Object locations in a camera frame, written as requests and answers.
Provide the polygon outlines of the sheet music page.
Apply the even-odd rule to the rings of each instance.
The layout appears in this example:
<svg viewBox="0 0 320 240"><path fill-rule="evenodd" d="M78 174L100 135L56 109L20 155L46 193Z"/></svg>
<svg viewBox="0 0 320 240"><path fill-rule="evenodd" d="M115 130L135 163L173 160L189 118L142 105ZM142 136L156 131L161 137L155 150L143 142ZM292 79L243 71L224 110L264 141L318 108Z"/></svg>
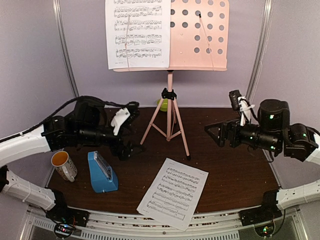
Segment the sheet music page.
<svg viewBox="0 0 320 240"><path fill-rule="evenodd" d="M186 231L209 173L166 158L137 207L139 214Z"/></svg>
<svg viewBox="0 0 320 240"><path fill-rule="evenodd" d="M105 1L107 61L110 70L168 68L171 1Z"/></svg>

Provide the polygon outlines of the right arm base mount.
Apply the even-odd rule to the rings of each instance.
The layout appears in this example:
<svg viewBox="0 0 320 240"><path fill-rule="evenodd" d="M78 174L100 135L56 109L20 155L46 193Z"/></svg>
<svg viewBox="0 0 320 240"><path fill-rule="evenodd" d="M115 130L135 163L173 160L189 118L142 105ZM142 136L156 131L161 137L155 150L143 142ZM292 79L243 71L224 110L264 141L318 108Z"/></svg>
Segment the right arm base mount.
<svg viewBox="0 0 320 240"><path fill-rule="evenodd" d="M244 209L238 212L243 227L253 225L255 233L263 238L272 238L282 228L286 210L278 207L277 193L279 190L270 190L263 194L260 206Z"/></svg>

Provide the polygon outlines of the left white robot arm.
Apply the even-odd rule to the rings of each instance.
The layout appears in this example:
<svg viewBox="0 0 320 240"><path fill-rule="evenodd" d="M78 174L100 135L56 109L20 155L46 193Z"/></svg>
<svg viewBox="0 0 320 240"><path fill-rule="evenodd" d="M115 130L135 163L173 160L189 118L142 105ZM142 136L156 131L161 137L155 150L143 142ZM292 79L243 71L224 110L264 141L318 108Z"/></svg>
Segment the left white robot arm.
<svg viewBox="0 0 320 240"><path fill-rule="evenodd" d="M139 116L140 104L119 104L94 96L68 100L40 123L0 140L0 192L52 211L61 222L72 218L64 195L35 185L8 169L8 164L39 153L67 147L109 147L121 161L128 160L139 144L125 142L125 129Z"/></svg>

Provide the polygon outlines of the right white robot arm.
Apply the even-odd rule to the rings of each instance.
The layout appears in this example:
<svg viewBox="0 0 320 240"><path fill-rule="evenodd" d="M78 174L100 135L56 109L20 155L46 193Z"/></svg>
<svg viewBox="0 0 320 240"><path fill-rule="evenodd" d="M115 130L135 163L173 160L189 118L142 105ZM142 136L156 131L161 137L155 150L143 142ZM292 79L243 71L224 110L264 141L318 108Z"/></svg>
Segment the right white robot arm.
<svg viewBox="0 0 320 240"><path fill-rule="evenodd" d="M320 132L302 123L290 124L290 108L286 101L265 99L257 113L244 97L232 100L231 106L238 112L238 118L204 128L219 147L224 147L228 141L232 148L247 145L253 150L268 151L271 159L283 154L319 165Z"/></svg>

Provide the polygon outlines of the pink perforated music stand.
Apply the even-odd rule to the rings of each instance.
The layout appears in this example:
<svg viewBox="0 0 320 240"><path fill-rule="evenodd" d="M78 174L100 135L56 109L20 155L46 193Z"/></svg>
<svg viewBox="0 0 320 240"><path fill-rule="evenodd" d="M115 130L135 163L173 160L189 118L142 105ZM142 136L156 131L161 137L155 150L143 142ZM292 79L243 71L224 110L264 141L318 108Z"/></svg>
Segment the pink perforated music stand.
<svg viewBox="0 0 320 240"><path fill-rule="evenodd" d="M173 90L173 72L226 71L229 28L227 0L175 0L171 3L172 27L167 87L162 91L156 110L144 133L155 128L167 141L181 135L187 160L191 159ZM160 111L167 99L167 112Z"/></svg>

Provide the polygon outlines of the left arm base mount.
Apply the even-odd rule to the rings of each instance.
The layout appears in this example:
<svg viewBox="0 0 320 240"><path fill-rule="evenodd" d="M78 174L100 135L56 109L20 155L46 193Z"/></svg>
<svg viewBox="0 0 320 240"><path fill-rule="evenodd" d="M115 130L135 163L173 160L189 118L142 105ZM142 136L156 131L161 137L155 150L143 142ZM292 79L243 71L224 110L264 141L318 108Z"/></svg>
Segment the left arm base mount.
<svg viewBox="0 0 320 240"><path fill-rule="evenodd" d="M68 207L64 195L58 190L52 190L55 200L54 207L50 210L43 210L45 217L54 223L53 233L58 239L65 240L69 238L76 227L86 227L90 213L86 210L80 210Z"/></svg>

